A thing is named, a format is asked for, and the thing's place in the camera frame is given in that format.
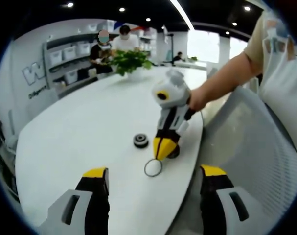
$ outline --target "ceiling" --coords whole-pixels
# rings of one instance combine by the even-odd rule
[[[19,37],[30,30],[56,21],[78,18],[101,18],[121,22],[128,22],[140,26],[150,26],[162,31],[166,25],[168,31],[188,31],[188,27],[175,7],[169,0],[72,0],[73,8],[61,7],[69,1],[64,0],[37,0],[25,3],[28,12],[16,31]],[[244,0],[178,0],[182,8],[192,21],[195,29],[215,31],[229,36],[243,38],[242,32],[251,35],[254,25],[262,10]],[[250,6],[251,11],[244,11],[244,6]]]

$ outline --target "ceiling light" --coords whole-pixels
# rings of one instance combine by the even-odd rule
[[[182,18],[185,21],[185,23],[187,24],[189,30],[195,30],[194,26],[192,25],[192,22],[190,21],[190,19],[188,18],[187,14],[185,13],[185,11],[181,7],[181,5],[178,3],[178,1],[177,0],[169,0],[169,1],[172,3],[172,5],[176,8],[176,10],[182,16]]]

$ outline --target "hand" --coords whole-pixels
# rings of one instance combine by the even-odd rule
[[[202,90],[202,87],[191,90],[191,98],[189,101],[189,107],[192,110],[200,111],[207,104],[205,93]]]

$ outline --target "white table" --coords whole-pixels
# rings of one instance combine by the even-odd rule
[[[192,69],[199,69],[199,70],[207,69],[207,63],[200,62],[200,61],[195,61],[195,62],[175,61],[174,65],[182,68],[192,68]]]
[[[86,171],[109,168],[109,235],[162,235],[168,230],[185,196],[203,130],[200,112],[182,136],[181,153],[165,159],[161,175],[144,175],[153,157],[152,140],[160,107],[151,89],[169,68],[145,72],[130,82],[119,75],[83,87],[53,104],[20,133],[16,156],[17,189],[26,219],[35,227],[47,209],[68,189],[75,189]],[[181,69],[193,89],[206,72]],[[145,133],[146,149],[133,146],[135,134]]]

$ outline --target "yellow tip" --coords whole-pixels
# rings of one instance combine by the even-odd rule
[[[83,177],[85,178],[103,178],[106,168],[97,168],[86,172]]]
[[[154,156],[157,160],[163,160],[164,158],[168,157],[177,147],[176,143],[174,143],[171,139],[166,138],[163,138],[162,140],[160,138],[154,138],[153,145]]]
[[[205,176],[226,175],[226,173],[218,167],[209,166],[209,165],[201,165],[201,168],[204,170]]]

